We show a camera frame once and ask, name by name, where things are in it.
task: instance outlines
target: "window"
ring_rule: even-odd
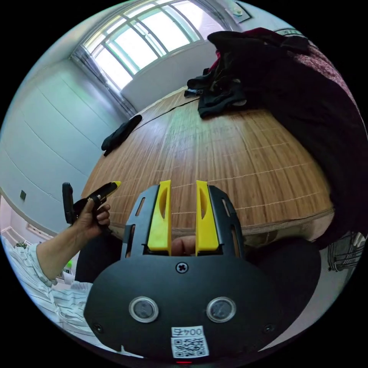
[[[155,60],[224,28],[189,0],[154,0],[114,15],[84,46],[122,90]]]

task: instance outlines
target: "white striped sleeve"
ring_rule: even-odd
[[[83,316],[84,307],[90,286],[84,289],[55,290],[51,286],[56,284],[55,280],[49,280],[39,265],[36,248],[37,244],[27,248],[12,247],[8,241],[2,237],[5,243],[5,250],[10,264],[21,282],[23,288],[32,301],[51,320],[65,327],[70,327],[78,332],[93,335]]]

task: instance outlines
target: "striped shirt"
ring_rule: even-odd
[[[51,322],[90,344],[118,353],[100,343],[83,316],[92,284],[74,281],[70,289],[55,290],[52,285],[56,285],[57,281],[49,280],[39,265],[36,254],[37,244],[25,249],[12,247],[3,236],[1,236],[1,242],[22,287]],[[143,358],[126,352],[123,347],[119,353]]]

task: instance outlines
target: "metal rack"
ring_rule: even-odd
[[[350,233],[328,246],[329,271],[342,271],[354,268],[365,246],[365,239],[360,233]]]

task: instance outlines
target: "hand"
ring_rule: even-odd
[[[196,252],[196,236],[176,238],[171,242],[172,256],[190,256]]]
[[[78,232],[83,234],[83,237],[87,241],[97,237],[102,233],[101,228],[98,226],[93,218],[93,207],[94,202],[92,199],[89,199],[87,204],[83,208],[82,213],[79,215],[77,221],[73,225],[76,229],[78,229]],[[110,225],[110,214],[108,212],[109,210],[110,206],[107,204],[100,207],[100,209],[97,211],[97,220],[100,225]]]

